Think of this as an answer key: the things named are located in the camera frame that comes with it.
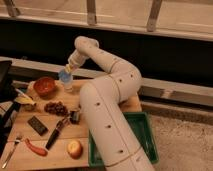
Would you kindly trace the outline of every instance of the orange bowl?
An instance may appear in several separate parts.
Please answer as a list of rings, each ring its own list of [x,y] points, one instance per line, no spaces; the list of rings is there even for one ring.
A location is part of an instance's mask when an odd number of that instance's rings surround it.
[[[39,96],[47,96],[55,89],[55,80],[51,77],[41,77],[35,81],[34,90]]]

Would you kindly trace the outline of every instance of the green basket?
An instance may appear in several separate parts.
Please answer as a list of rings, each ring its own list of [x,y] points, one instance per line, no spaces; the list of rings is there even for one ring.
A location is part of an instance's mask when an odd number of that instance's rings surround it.
[[[152,164],[158,162],[157,148],[145,112],[127,112],[124,116],[132,128],[135,136],[143,147]],[[104,163],[95,145],[92,135],[89,134],[89,165],[90,167],[103,167]]]

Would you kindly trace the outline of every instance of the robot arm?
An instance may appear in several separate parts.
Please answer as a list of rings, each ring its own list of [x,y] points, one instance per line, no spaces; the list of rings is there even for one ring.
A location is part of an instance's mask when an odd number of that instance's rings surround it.
[[[118,106],[140,88],[140,72],[126,60],[99,49],[94,39],[78,37],[75,47],[68,60],[71,68],[82,66],[89,57],[108,73],[80,91],[82,112],[107,170],[153,171]]]

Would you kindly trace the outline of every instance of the wooden cutting board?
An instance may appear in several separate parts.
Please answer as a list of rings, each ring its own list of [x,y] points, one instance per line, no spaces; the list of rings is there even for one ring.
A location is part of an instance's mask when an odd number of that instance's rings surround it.
[[[5,146],[0,164],[6,159],[7,154],[13,146],[14,140],[19,132],[23,134],[23,139],[29,138],[32,144],[45,147],[49,136],[54,130],[57,122],[62,119],[61,116],[46,113],[44,106],[48,102],[61,101],[67,106],[68,110],[76,110],[79,106],[79,92],[81,86],[88,80],[74,80],[73,91],[68,93],[64,90],[63,85],[56,81],[55,92],[45,98],[41,98],[33,89],[34,82],[30,82],[27,89],[27,94],[31,96],[36,104],[34,111],[26,111],[21,107],[17,118],[13,124],[12,130],[8,137],[8,142]],[[126,102],[120,105],[123,112],[136,112],[141,111],[140,101],[137,95],[129,98]],[[41,122],[46,125],[48,132],[40,136],[33,128],[27,123],[28,119],[36,116]],[[88,164],[88,134],[89,129],[83,114],[78,125],[67,125],[61,131],[61,134],[52,148],[48,151],[46,157],[41,157],[31,152],[22,141],[16,148],[6,170],[43,170],[43,169],[56,169],[56,168],[74,168],[74,167],[87,167]],[[78,139],[83,145],[83,155],[78,160],[72,159],[67,153],[67,144],[72,139]]]

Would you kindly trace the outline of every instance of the shelf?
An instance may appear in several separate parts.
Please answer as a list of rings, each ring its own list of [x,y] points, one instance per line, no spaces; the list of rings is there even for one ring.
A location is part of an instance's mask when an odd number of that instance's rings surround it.
[[[147,31],[152,0],[93,0],[93,25],[87,21],[87,1],[14,0],[21,15],[12,18],[0,0],[0,18],[213,41],[212,0],[163,0],[154,32]]]

